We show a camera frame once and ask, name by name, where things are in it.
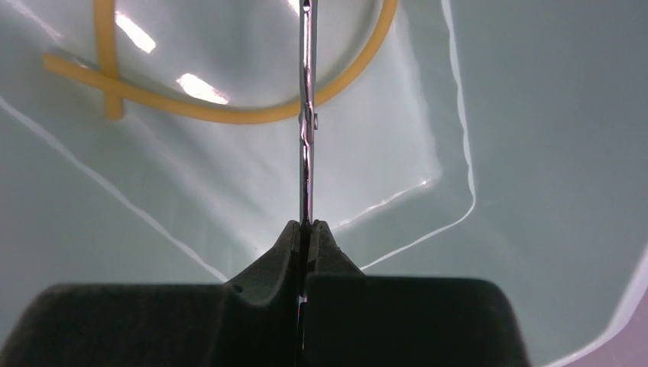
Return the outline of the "metal crucible tongs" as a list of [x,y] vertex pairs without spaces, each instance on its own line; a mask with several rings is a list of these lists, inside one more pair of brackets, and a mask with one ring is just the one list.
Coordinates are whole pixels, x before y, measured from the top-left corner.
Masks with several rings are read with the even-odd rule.
[[317,1],[299,2],[300,223],[303,226],[313,223],[317,8]]

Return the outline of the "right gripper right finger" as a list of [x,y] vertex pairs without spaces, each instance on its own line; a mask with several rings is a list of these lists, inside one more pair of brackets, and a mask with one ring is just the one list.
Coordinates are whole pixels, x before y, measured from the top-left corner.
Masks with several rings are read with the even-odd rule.
[[306,366],[528,366],[504,292],[475,278],[369,276],[313,224],[304,279]]

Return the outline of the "tan rubber tubing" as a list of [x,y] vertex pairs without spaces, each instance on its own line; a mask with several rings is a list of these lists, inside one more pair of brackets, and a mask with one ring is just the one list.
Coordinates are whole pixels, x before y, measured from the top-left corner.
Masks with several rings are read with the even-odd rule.
[[[316,93],[317,106],[336,97],[365,71],[377,55],[390,30],[398,4],[398,1],[382,2],[381,12],[366,45],[345,71]],[[115,39],[115,2],[94,1],[93,17],[99,70],[82,67],[49,53],[43,55],[44,68],[51,73],[102,91],[105,115],[111,120],[124,117],[125,99],[174,115],[230,125],[262,125],[299,115],[298,101],[263,109],[234,110],[218,104],[201,106],[193,102],[182,102],[124,83],[119,76]]]

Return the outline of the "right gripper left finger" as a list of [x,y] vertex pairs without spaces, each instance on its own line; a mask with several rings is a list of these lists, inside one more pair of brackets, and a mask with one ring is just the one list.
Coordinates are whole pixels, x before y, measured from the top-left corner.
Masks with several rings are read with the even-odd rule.
[[224,284],[57,284],[28,305],[3,366],[292,366],[295,248],[274,245]]

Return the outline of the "light blue plastic bin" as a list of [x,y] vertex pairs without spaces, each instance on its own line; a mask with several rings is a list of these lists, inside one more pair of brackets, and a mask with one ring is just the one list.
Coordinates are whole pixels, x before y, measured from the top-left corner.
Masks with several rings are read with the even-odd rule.
[[[1,337],[57,283],[220,283],[299,216],[296,114],[204,122],[98,66],[91,1],[1,3]],[[400,1],[318,98],[314,215],[369,275],[484,278],[535,366],[647,364],[647,3]]]

